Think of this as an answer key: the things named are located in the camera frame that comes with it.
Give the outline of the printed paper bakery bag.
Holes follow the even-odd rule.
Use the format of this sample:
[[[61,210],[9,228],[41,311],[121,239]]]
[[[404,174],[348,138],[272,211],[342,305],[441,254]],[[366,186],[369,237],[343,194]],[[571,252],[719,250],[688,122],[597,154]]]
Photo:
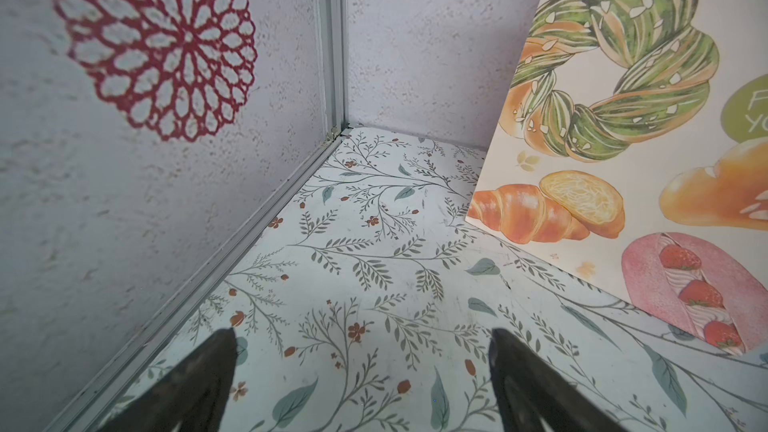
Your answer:
[[[767,343],[767,0],[541,0],[467,221],[727,354]]]

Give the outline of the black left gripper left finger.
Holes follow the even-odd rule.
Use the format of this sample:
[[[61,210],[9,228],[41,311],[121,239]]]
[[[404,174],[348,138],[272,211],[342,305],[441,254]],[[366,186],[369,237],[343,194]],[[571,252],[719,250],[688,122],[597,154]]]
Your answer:
[[[234,330],[214,332],[101,429],[217,431],[229,398],[237,357]]]

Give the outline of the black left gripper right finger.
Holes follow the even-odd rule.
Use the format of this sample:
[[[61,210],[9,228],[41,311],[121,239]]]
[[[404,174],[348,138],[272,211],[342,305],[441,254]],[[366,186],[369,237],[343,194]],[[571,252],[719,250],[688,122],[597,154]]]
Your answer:
[[[621,431],[511,332],[494,328],[488,363],[506,431]]]

